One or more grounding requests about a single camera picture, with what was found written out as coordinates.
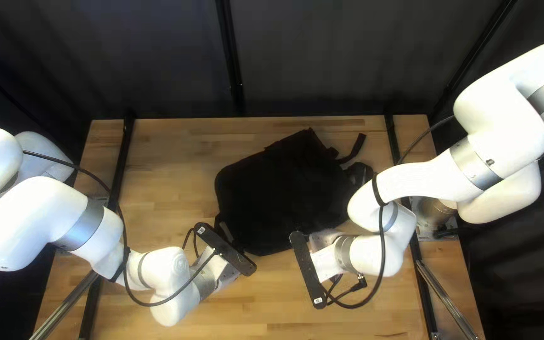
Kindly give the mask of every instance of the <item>metal rail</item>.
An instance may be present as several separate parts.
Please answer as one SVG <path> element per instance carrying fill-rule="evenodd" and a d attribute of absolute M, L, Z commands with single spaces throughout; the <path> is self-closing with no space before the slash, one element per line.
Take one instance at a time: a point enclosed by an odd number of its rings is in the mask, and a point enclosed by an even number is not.
<path fill-rule="evenodd" d="M 44 340 L 46 339 L 51 332 L 56 328 L 58 323 L 64 319 L 66 314 L 71 310 L 72 306 L 74 306 L 79 298 L 83 295 L 85 290 L 91 286 L 93 282 L 95 282 L 98 277 L 98 273 L 96 273 L 93 270 L 90 270 L 89 273 L 86 275 L 86 277 L 79 282 L 77 287 L 75 287 L 72 292 L 64 299 L 62 304 L 60 304 L 56 310 L 54 310 L 53 313 L 45 320 L 45 322 L 41 325 L 39 329 L 35 331 L 35 333 L 31 336 L 29 340 Z"/>
<path fill-rule="evenodd" d="M 444 304 L 444 307 L 449 311 L 450 316 L 453 317 L 465 337 L 467 337 L 468 340 L 479 340 L 480 338 L 477 336 L 476 332 L 473 330 L 472 325 L 467 321 L 465 316 L 459 311 L 457 306 L 453 303 L 453 301 L 450 299 L 449 295 L 446 294 L 446 291 L 442 288 L 442 285 L 440 282 L 437 281 L 436 277 L 433 275 L 432 271 L 429 270 L 429 268 L 426 267 L 426 265 L 420 260 L 415 261 L 415 265 L 417 266 L 417 271 L 420 273 L 420 275 L 425 279 L 427 284 L 434 290 L 438 298 L 440 298 L 440 301 L 442 301 L 442 304 Z"/>

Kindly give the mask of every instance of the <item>black cable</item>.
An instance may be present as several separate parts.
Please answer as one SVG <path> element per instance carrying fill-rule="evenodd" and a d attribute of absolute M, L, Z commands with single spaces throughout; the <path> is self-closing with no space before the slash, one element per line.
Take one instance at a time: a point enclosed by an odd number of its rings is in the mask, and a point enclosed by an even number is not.
<path fill-rule="evenodd" d="M 26 151 L 26 150 L 22 150 L 23 153 L 27 154 L 27 155 L 30 155 L 30 156 L 34 156 L 34 157 L 39 157 L 39 158 L 43 158 L 43 159 L 47 159 L 49 161 L 53 161 L 55 163 L 59 163 L 59 164 L 62 164 L 62 165 L 66 165 L 66 166 L 69 166 L 77 171 L 80 171 L 81 173 L 84 173 L 88 176 L 90 176 L 91 178 L 95 179 L 96 182 L 100 183 L 100 185 L 102 185 L 102 187 L 104 188 L 104 190 L 110 195 L 110 188 L 106 185 L 106 183 L 102 182 L 101 179 L 98 178 L 98 176 L 96 176 L 95 174 L 92 174 L 91 172 L 83 169 L 82 167 L 78 166 L 78 165 L 75 165 L 75 164 L 72 164 L 72 163 L 68 163 L 67 161 L 64 161 L 64 160 L 61 160 L 61 159 L 58 159 L 58 158 L 53 158 L 53 157 L 49 157 L 49 156 L 46 156 L 46 155 L 42 155 L 42 154 L 38 154 L 36 152 L 32 152 L 32 151 Z M 123 213 L 121 212 L 121 207 L 119 205 L 119 202 L 117 201 L 117 213 L 119 215 L 119 218 L 121 219 L 121 222 L 123 223 L 123 249 L 125 251 L 125 249 L 128 249 L 127 247 L 127 230 L 125 228 L 125 218 L 123 217 Z M 186 235 L 186 239 L 184 241 L 184 246 L 182 247 L 182 249 L 184 249 L 185 247 L 185 244 L 186 244 L 186 241 L 188 240 L 188 235 L 190 235 L 190 231 L 189 233 Z M 195 239 L 193 240 L 194 242 L 194 245 L 195 245 L 195 252 L 198 254 L 198 252 L 196 251 L 196 233 L 195 233 Z M 171 299 L 173 299 L 174 297 L 177 297 L 186 287 L 188 287 L 188 285 L 194 281 L 194 279 L 196 278 L 197 275 L 199 275 L 201 273 L 201 271 L 203 270 L 203 268 L 207 265 L 207 263 L 214 257 L 216 256 L 217 254 L 215 253 L 215 248 L 213 249 L 213 252 L 211 253 L 211 255 L 209 255 L 209 257 L 207 259 L 205 259 L 205 261 L 203 262 L 203 264 L 196 270 L 196 272 L 188 279 L 188 281 L 186 281 L 175 293 L 171 294 L 169 297 L 166 297 L 164 298 L 163 300 L 161 301 L 157 301 L 155 303 L 145 303 L 143 301 L 140 301 L 137 297 L 135 297 L 135 295 L 133 295 L 133 293 L 131 292 L 131 289 L 129 288 L 129 284 L 128 284 L 128 278 L 127 278 L 127 263 L 125 263 L 125 269 L 123 270 L 123 280 L 125 282 L 125 291 L 127 291 L 127 295 L 129 295 L 129 297 L 137 304 L 139 305 L 142 305 L 144 307 L 155 307 L 157 305 L 162 305 L 164 303 L 167 303 L 169 302 Z"/>
<path fill-rule="evenodd" d="M 71 168 L 73 168 L 73 169 L 75 169 L 75 170 L 77 170 L 77 171 L 79 171 L 79 172 L 81 172 L 83 174 L 86 174 L 87 176 L 90 176 L 91 178 L 93 178 L 96 182 L 100 183 L 102 188 L 104 188 L 104 190 L 106 190 L 106 192 L 110 195 L 111 189 L 108 187 L 108 185 L 106 185 L 106 183 L 102 182 L 102 180 L 99 179 L 98 176 L 96 176 L 95 174 L 92 174 L 91 172 L 85 170 L 84 168 L 80 167 L 79 165 L 68 163 L 67 161 L 64 161 L 64 160 L 61 160 L 61 159 L 58 159 L 58 158 L 49 157 L 49 156 L 42 155 L 42 154 L 38 154 L 38 153 L 32 152 L 32 151 L 22 150 L 22 153 L 27 154 L 29 156 L 34 156 L 34 157 L 38 157 L 38 158 L 51 160 L 53 162 L 60 163 L 62 165 L 66 165 L 68 167 L 71 167 Z"/>
<path fill-rule="evenodd" d="M 406 157 L 406 155 L 409 154 L 409 152 L 415 147 L 415 145 L 417 145 L 417 143 L 419 143 L 423 139 L 423 137 L 427 136 L 428 133 L 432 132 L 433 130 L 437 129 L 438 127 L 441 127 L 442 125 L 446 124 L 447 122 L 449 122 L 453 118 L 455 118 L 455 115 L 446 117 L 445 119 L 440 120 L 438 123 L 435 123 L 434 125 L 429 127 L 427 130 L 425 130 L 422 134 L 420 134 L 419 137 L 417 137 L 415 139 L 415 141 L 412 142 L 411 145 L 409 145 L 409 147 L 406 149 L 406 151 L 404 151 L 404 154 L 402 155 L 402 157 L 400 157 L 400 159 L 398 160 L 396 165 L 402 164 L 402 162 L 404 161 L 404 158 Z"/>
<path fill-rule="evenodd" d="M 331 292 L 333 291 L 333 289 L 335 289 L 336 285 L 339 283 L 339 281 L 342 279 L 342 277 L 343 277 L 343 274 L 337 275 L 335 281 L 333 281 L 333 284 L 331 284 L 331 288 L 329 288 L 329 291 L 326 293 L 325 300 L 328 300 L 328 299 L 329 299 L 329 294 L 331 294 Z"/>
<path fill-rule="evenodd" d="M 190 236 L 190 233 L 191 232 L 194 232 L 194 234 L 192 234 L 192 244 L 195 248 L 195 255 L 196 255 L 196 258 L 198 258 L 200 255 L 198 254 L 198 249 L 196 248 L 196 231 L 194 228 L 190 228 L 188 229 L 188 233 L 186 233 L 186 237 L 184 239 L 184 243 L 182 244 L 182 249 L 186 249 L 186 244 L 188 243 L 188 237 Z"/>
<path fill-rule="evenodd" d="M 343 307 L 346 309 L 356 309 L 359 307 L 362 307 L 366 305 L 377 293 L 377 290 L 379 290 L 379 287 L 382 284 L 382 277 L 383 277 L 383 271 L 385 269 L 385 256 L 386 256 L 386 249 L 385 249 L 385 237 L 383 234 L 383 206 L 379 207 L 379 239 L 382 243 L 382 262 L 381 267 L 379 268 L 379 275 L 377 276 L 377 280 L 375 281 L 375 285 L 373 286 L 373 289 L 371 289 L 371 292 L 360 302 L 355 304 L 344 304 L 343 302 L 339 301 L 337 297 L 333 297 L 324 286 L 322 286 L 322 290 L 325 292 L 325 295 L 331 299 L 332 302 L 334 302 L 339 307 Z"/>

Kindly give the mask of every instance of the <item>wooden table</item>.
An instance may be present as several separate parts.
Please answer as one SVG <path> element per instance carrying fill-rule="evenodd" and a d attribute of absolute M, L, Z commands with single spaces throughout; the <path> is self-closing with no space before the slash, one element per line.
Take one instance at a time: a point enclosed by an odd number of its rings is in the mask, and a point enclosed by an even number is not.
<path fill-rule="evenodd" d="M 401 151 L 428 127 L 424 115 L 394 119 Z M 107 183 L 112 182 L 122 127 L 121 120 L 93 121 L 83 152 L 81 166 Z M 137 120 L 120 198 L 129 245 L 139 252 L 180 246 L 187 229 L 196 222 L 213 224 L 218 212 L 213 180 L 220 169 L 309 127 L 340 155 L 349 154 L 358 133 L 365 133 L 366 142 L 355 161 L 376 171 L 392 166 L 383 116 Z M 406 160 L 419 162 L 434 155 L 428 135 Z M 82 174 L 75 188 L 87 195 L 105 196 L 97 183 Z M 342 228 L 358 230 L 350 221 Z M 458 241 L 422 242 L 421 250 L 437 279 L 483 336 Z M 186 253 L 191 261 L 192 250 Z M 148 309 L 133 303 L 122 287 L 104 282 L 93 338 L 427 339 L 409 250 L 400 272 L 385 278 L 372 302 L 357 310 L 314 309 L 292 251 L 251 259 L 258 265 L 255 274 L 239 277 L 170 328 L 158 325 Z M 56 255 L 36 327 L 88 270 L 87 262 L 80 258 Z M 342 284 L 338 292 L 353 282 L 343 280 Z M 359 300 L 367 292 L 357 292 L 346 301 Z M 138 296 L 147 299 L 150 293 Z M 77 339 L 84 306 L 85 297 L 50 338 Z"/>

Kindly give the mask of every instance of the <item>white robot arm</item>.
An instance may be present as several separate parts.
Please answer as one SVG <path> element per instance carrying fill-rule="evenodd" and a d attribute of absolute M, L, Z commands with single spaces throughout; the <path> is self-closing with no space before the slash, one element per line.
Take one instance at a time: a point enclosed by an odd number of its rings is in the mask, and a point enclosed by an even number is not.
<path fill-rule="evenodd" d="M 19 181 L 0 195 L 0 270 L 24 268 L 46 243 L 53 243 L 86 259 L 96 273 L 111 279 L 123 261 L 124 247 L 119 242 L 123 222 L 109 209 L 53 178 L 65 179 L 70 174 L 67 169 L 50 161 L 35 162 L 32 156 L 25 156 L 24 161 L 28 163 L 24 162 L 20 144 L 32 151 L 66 157 L 61 152 L 56 154 L 59 150 L 55 145 L 40 135 L 23 133 L 19 136 L 25 139 L 15 139 L 0 129 L 0 190 L 16 173 Z M 164 326 L 175 325 L 200 300 L 221 290 L 239 274 L 250 275 L 255 271 L 255 265 L 245 261 L 246 258 L 242 259 L 246 267 L 234 263 L 242 270 L 226 261 L 223 255 L 228 256 L 231 247 L 208 230 L 206 224 L 195 232 L 218 250 L 207 247 L 194 266 L 189 266 L 179 247 L 147 253 L 131 251 L 127 259 L 125 270 L 129 288 L 152 289 L 151 303 L 174 294 L 195 269 L 203 266 L 176 297 L 150 308 L 155 320 Z M 236 254 L 231 255 L 239 260 Z M 125 285 L 124 275 L 118 276 L 116 282 Z"/>
<path fill-rule="evenodd" d="M 348 204 L 353 222 L 378 233 L 379 207 L 409 196 L 439 198 L 474 223 L 492 221 L 536 200 L 537 160 L 544 153 L 544 45 L 471 84 L 455 101 L 454 113 L 468 135 L 430 161 L 390 167 L 362 186 Z M 397 218 L 392 218 L 396 210 Z M 400 269 L 417 218 L 396 203 L 382 215 L 383 276 L 391 276 Z M 378 275 L 380 245 L 378 235 L 340 235 L 312 253 L 311 263 L 320 282 L 344 272 Z M 303 258 L 298 251 L 296 255 L 302 266 Z"/>

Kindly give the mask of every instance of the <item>black backdrop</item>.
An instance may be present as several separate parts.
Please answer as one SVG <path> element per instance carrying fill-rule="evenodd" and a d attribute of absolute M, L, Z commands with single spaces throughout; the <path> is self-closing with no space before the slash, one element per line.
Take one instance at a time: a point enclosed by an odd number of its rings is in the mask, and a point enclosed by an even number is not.
<path fill-rule="evenodd" d="M 244 90 L 244 112 L 238 112 L 218 21 L 221 3 L 0 0 L 0 127 L 46 134 L 78 160 L 90 120 L 118 118 L 127 109 L 139 117 L 427 113 L 435 122 L 477 77 L 544 43 L 544 1 L 228 1 Z M 495 34 L 479 39 L 489 31 Z M 436 148 L 462 134 L 458 125 L 446 126 L 434 133 Z M 544 204 L 526 211 L 544 214 Z M 534 283 L 509 303 L 494 298 L 519 280 L 505 283 L 504 272 L 486 260 L 489 253 L 531 254 L 524 239 L 503 242 L 522 234 L 514 230 L 538 228 L 515 221 L 462 235 L 490 339 L 535 334 L 516 332 L 522 325 L 544 327 L 529 317 L 544 312 L 544 296 L 531 293 Z M 0 295 L 2 318 L 17 317 L 3 314 L 6 300 L 8 307 L 38 309 L 35 287 L 45 284 L 48 256 L 32 272 L 19 272 L 34 284 L 0 276 L 8 280 L 0 286 L 7 292 Z M 502 285 L 489 284 L 497 277 Z M 24 314 L 27 321 L 11 333 L 0 327 L 0 338 L 26 338 L 34 316 Z M 512 315 L 525 322 L 506 322 Z"/>

